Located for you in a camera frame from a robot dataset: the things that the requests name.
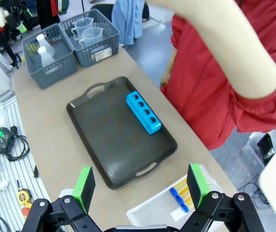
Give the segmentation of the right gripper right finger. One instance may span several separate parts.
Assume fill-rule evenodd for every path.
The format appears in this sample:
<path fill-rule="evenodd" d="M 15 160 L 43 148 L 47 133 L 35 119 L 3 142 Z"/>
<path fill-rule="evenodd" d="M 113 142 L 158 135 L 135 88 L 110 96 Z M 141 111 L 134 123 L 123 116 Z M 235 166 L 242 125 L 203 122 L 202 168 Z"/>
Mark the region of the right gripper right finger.
<path fill-rule="evenodd" d="M 213 222 L 223 222 L 229 232 L 263 232 L 257 210 L 247 193 L 233 197 L 211 191 L 197 163 L 188 166 L 187 186 L 195 211 L 181 227 L 181 232 L 206 232 Z"/>

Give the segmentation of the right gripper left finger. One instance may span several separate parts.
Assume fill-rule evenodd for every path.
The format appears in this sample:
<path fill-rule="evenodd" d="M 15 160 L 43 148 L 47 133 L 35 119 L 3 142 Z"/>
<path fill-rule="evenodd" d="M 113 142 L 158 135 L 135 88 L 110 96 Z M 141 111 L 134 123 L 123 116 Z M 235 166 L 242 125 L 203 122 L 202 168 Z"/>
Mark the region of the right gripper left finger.
<path fill-rule="evenodd" d="M 99 232 L 100 228 L 89 215 L 95 189 L 92 167 L 83 167 L 72 194 L 54 202 L 37 199 L 32 203 L 23 232 L 57 232 L 62 226 L 71 226 L 75 232 Z"/>

